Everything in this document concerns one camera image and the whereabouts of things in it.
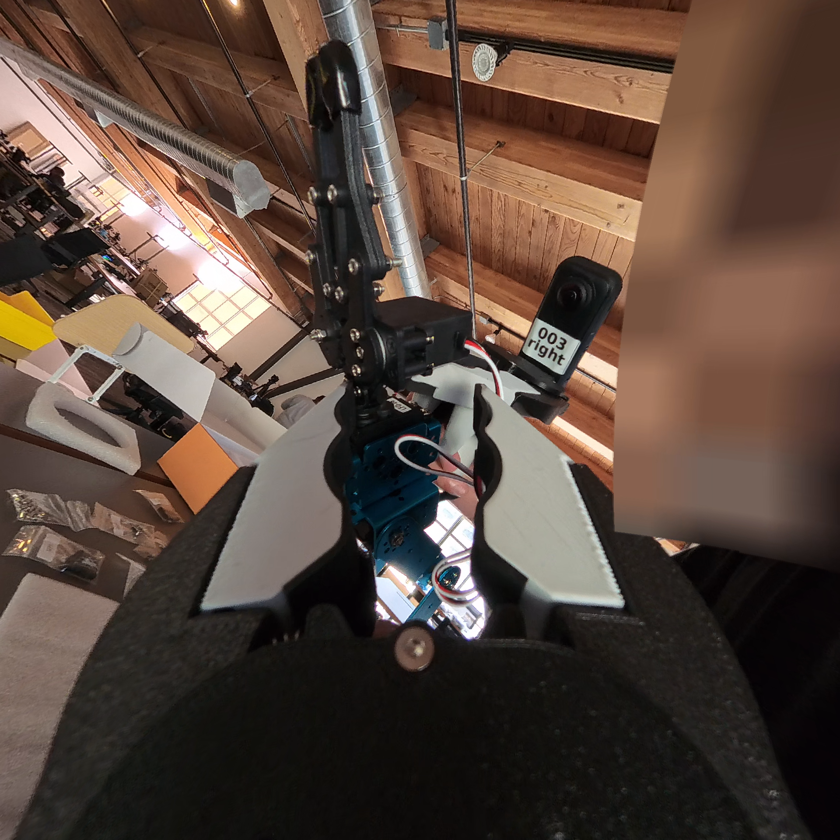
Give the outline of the thin ceiling rod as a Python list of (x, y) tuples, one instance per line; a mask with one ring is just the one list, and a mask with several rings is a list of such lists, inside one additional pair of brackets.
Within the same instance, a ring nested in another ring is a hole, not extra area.
[(469, 215), (468, 166), (466, 159), (466, 138), (463, 114), (463, 98), (460, 74), (460, 53), (458, 37), (457, 2), (446, 1), (446, 23), (448, 34), (448, 53), (450, 63), (451, 85), (454, 98), (455, 131), (458, 152), (458, 181), (460, 185), (461, 208), (463, 211), (463, 229), (465, 235), (465, 259), (467, 266), (469, 310), (471, 314), (472, 336), (477, 336), (476, 326), (476, 289), (474, 277), (473, 248), (471, 241)]

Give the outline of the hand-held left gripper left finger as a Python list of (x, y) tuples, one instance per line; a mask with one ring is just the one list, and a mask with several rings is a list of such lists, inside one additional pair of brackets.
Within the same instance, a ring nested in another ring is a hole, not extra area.
[(321, 604), (372, 635), (372, 562), (359, 549), (345, 487), (353, 472), (355, 400), (339, 387), (259, 457), (201, 601), (203, 613), (267, 610), (302, 629)]

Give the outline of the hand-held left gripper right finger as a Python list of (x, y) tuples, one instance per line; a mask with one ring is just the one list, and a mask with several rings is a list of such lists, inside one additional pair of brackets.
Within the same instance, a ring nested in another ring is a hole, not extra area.
[(544, 639), (556, 606), (625, 599), (574, 477), (574, 462), (487, 385), (473, 399), (480, 497), (471, 572), (491, 610), (514, 606)]

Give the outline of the person's dark shirt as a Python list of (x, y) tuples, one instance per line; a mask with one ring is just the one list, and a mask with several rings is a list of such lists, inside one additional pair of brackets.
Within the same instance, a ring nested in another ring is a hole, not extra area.
[(674, 556), (729, 641), (813, 838), (839, 838), (839, 575), (698, 546)]

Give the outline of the white metal stand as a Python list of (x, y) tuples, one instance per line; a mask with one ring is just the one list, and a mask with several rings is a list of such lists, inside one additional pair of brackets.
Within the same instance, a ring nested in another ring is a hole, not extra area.
[(92, 405), (99, 404), (129, 372), (119, 360), (88, 345), (69, 349), (67, 353), (67, 359), (59, 363), (47, 382), (62, 385), (74, 396)]

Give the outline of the ceiling track spot lamp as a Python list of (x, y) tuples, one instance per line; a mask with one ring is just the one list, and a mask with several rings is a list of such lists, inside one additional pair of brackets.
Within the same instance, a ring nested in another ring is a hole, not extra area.
[(498, 67), (509, 57), (513, 50), (513, 43), (502, 41), (491, 44), (486, 41), (479, 42), (473, 51), (471, 66), (476, 79), (480, 82), (489, 82), (493, 78)]

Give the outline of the blue and black toy robot arm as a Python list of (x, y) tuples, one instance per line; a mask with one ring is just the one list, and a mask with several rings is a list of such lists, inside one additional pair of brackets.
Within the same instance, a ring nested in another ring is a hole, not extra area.
[(375, 586), (373, 553), (382, 534), (406, 516), (421, 529), (434, 519), (442, 492), (436, 458), (452, 461), (475, 484), (470, 468), (440, 446), (442, 424), (429, 410), (437, 399), (414, 392), (413, 376), (489, 357), (469, 337), (466, 311), (423, 297), (379, 302), (392, 259), (374, 221), (380, 199), (364, 173), (361, 85), (350, 48), (339, 40), (322, 46), (308, 60), (306, 77), (317, 160), (310, 198), (318, 230), (308, 251), (313, 336), (355, 400), (345, 492)]

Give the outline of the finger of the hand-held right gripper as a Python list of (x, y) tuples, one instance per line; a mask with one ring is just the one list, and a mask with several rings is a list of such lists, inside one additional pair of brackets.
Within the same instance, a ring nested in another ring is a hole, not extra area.
[(464, 465), (475, 460), (478, 441), (474, 429), (474, 405), (431, 401), (431, 413), (442, 424), (440, 446), (450, 456), (457, 457)]
[[(500, 373), (502, 398), (505, 403), (514, 403), (519, 395), (539, 395), (531, 384), (520, 380), (506, 371)], [(442, 364), (431, 373), (413, 376), (413, 391), (445, 403), (473, 403), (476, 385), (486, 385), (495, 393), (492, 373), (486, 366), (464, 366)]]

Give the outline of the yellow plastic bin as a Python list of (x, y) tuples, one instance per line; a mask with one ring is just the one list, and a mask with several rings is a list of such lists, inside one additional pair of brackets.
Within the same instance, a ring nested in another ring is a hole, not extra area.
[(54, 342), (54, 320), (28, 292), (1, 293), (1, 357), (13, 363)]

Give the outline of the orange cardboard box white lid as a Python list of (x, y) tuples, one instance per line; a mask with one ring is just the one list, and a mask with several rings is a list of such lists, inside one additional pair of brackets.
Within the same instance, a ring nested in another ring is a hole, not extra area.
[(159, 459), (193, 512), (287, 431), (212, 370), (137, 322), (123, 336), (114, 358), (194, 420), (194, 426)]

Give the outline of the person's right hand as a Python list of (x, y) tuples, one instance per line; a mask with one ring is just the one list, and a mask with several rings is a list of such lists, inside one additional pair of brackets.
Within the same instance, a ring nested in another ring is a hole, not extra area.
[(464, 470), (443, 456), (436, 458), (433, 467), (440, 473), (435, 478), (439, 489), (454, 496), (462, 508), (474, 507), (477, 504), (478, 497), (473, 479), (469, 478)]

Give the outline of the white foam sheet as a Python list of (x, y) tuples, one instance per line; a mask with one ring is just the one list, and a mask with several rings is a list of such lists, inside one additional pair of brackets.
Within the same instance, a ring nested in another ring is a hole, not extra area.
[(36, 574), (1, 618), (1, 838), (13, 838), (82, 666), (118, 604)]

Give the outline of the silver air duct capped end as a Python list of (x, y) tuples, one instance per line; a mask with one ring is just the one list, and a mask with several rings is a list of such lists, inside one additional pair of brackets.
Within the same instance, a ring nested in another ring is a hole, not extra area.
[(1, 53), (29, 77), (47, 81), (81, 102), (101, 127), (116, 124), (214, 183), (224, 191), (214, 200), (231, 213), (243, 218), (268, 206), (270, 189), (253, 162), (5, 37)]

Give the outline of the white foam frame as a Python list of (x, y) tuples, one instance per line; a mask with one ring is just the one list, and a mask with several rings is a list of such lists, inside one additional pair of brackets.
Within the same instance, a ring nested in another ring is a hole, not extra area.
[[(72, 414), (95, 426), (100, 439), (62, 415)], [(35, 392), (25, 418), (27, 427), (47, 439), (89, 455), (133, 476), (141, 468), (140, 446), (133, 427), (80, 399), (63, 384), (46, 382)]]

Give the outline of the gridded glass window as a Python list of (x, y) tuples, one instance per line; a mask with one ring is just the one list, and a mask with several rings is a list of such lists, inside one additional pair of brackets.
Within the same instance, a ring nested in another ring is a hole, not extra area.
[(270, 308), (268, 301), (249, 285), (231, 282), (221, 288), (195, 280), (172, 302), (204, 333), (204, 343), (214, 351), (241, 333)]

